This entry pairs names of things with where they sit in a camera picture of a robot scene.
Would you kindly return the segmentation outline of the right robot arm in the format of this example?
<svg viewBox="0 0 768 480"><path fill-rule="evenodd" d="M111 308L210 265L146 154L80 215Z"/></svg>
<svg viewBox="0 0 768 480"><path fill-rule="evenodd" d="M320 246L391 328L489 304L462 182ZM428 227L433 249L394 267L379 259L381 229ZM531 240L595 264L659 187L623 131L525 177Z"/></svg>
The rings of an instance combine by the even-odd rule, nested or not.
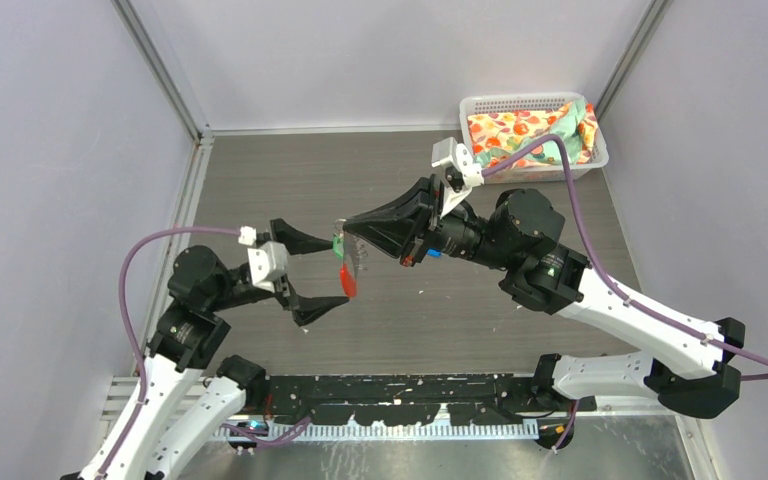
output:
<svg viewBox="0 0 768 480"><path fill-rule="evenodd" d="M467 203L444 212L443 190L439 179L423 177L397 199L349 218L344 231L406 267L436 251L501 271L499 287L518 305L632 346L624 355L542 355L530 385L537 406L551 411L590 396L633 396L712 419L738 400L741 374L731 359L745 338L742 322L683 317L674 328L664 322L667 307L634 308L618 296L615 280L600 278L584 254L561 243L565 219L535 189L502 192L488 218Z"/></svg>

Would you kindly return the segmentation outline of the green key tag key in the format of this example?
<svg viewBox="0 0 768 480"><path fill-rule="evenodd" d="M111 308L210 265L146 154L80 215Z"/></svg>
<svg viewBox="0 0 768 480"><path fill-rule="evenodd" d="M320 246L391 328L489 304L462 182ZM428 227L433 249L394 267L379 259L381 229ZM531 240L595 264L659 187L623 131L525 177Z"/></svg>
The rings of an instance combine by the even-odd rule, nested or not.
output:
<svg viewBox="0 0 768 480"><path fill-rule="evenodd" d="M340 234L334 235L332 237L332 250L339 259L344 258L344 255L345 255L344 241L343 241L343 237Z"/></svg>

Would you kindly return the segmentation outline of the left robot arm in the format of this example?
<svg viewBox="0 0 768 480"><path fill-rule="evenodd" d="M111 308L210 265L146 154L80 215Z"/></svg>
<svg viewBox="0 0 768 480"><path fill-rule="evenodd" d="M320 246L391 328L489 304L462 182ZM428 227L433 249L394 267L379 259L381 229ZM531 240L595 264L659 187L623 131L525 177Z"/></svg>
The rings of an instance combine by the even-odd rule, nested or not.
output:
<svg viewBox="0 0 768 480"><path fill-rule="evenodd" d="M171 302L146 346L136 339L126 282L136 254L149 243L203 233L234 238L247 260L227 267L209 247L184 248L167 283ZM118 279L118 301L135 356L138 383L98 453L74 479L177 479L210 437L234 414L264 405L269 382L264 367L239 355L225 358L206 391L180 418L174 415L209 367L230 330L220 312L275 300L305 327L348 302L346 296L307 298L288 278L289 259L329 251L330 240L301 232L281 218L260 232L249 226L175 227L139 240L126 254Z"/></svg>

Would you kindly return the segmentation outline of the red key tag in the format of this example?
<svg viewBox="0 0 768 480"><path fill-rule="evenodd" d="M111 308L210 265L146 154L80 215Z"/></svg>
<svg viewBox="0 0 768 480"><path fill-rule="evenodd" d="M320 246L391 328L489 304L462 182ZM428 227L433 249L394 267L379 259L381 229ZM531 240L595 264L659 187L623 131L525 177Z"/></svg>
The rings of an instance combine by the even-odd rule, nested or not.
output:
<svg viewBox="0 0 768 480"><path fill-rule="evenodd" d="M347 298L355 298L357 296L357 282L347 264L341 265L339 279L345 296Z"/></svg>

